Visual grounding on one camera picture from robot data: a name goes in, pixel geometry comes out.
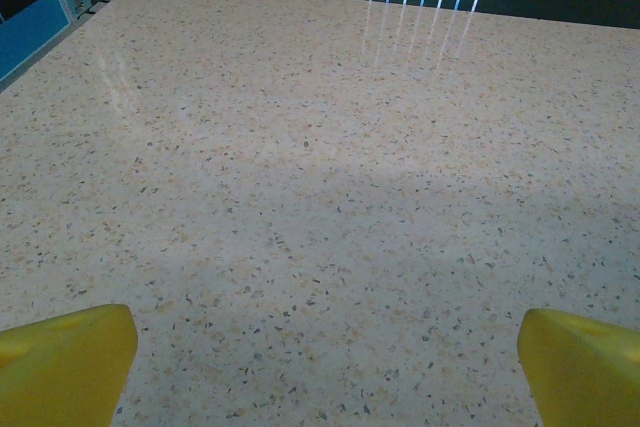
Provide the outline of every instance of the quartz countertop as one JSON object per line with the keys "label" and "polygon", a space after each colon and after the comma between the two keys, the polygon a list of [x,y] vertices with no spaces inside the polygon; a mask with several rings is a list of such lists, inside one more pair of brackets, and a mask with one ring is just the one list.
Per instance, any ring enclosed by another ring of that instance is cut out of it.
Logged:
{"label": "quartz countertop", "polygon": [[529,425],[525,311],[640,328],[640,32],[114,0],[0,94],[0,327],[130,306],[113,425]]}

